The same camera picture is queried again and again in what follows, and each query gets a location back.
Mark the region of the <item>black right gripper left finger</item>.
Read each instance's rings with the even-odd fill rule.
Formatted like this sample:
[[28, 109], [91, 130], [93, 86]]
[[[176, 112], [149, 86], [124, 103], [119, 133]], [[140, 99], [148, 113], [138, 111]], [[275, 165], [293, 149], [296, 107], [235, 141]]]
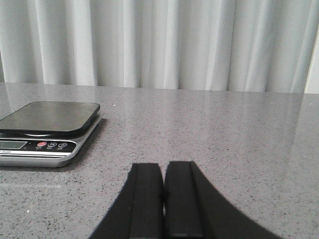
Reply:
[[163, 238], [163, 181], [156, 163], [134, 163], [91, 239]]

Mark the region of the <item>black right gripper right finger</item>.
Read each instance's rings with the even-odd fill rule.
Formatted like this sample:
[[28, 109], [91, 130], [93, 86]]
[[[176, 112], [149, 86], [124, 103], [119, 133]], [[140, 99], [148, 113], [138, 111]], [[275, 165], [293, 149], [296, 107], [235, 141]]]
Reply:
[[276, 239], [228, 200], [193, 161], [172, 161], [165, 176], [168, 239]]

